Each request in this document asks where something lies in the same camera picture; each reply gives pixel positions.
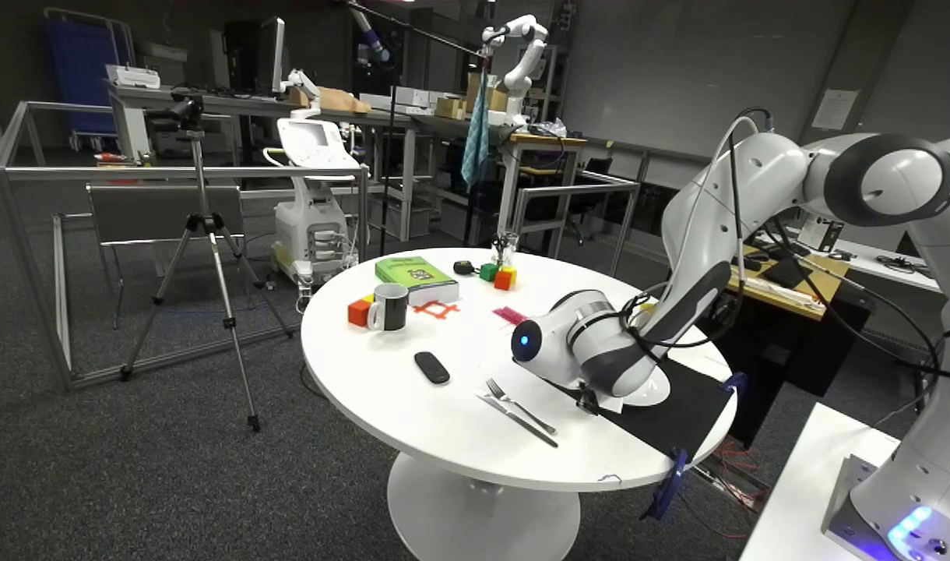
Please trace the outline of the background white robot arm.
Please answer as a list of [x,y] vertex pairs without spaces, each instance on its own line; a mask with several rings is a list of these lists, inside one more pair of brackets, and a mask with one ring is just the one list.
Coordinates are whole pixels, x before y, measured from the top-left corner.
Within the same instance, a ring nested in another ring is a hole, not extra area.
[[484,56],[494,56],[503,44],[516,44],[516,58],[501,70],[497,88],[508,97],[522,97],[531,88],[531,70],[541,61],[549,48],[549,28],[534,16],[516,16],[503,24],[484,24],[479,31],[479,48]]

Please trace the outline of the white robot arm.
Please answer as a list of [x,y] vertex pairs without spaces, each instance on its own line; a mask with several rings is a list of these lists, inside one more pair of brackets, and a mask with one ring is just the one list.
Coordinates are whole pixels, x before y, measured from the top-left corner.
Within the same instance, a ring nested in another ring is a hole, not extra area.
[[[670,279],[655,310],[632,318],[597,288],[580,288],[513,327],[509,351],[534,377],[613,415],[667,366],[667,351],[722,296],[746,236],[803,210],[852,227],[899,224],[944,292],[950,330],[950,141],[837,133],[795,143],[761,132],[722,145],[664,210]],[[921,502],[950,512],[950,338],[929,407],[852,502]]]

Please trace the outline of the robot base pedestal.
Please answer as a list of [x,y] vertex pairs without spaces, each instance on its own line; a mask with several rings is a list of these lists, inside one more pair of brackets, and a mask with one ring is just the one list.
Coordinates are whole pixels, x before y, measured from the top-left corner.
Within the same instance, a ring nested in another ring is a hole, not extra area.
[[737,561],[950,561],[950,380],[902,440],[815,405]]

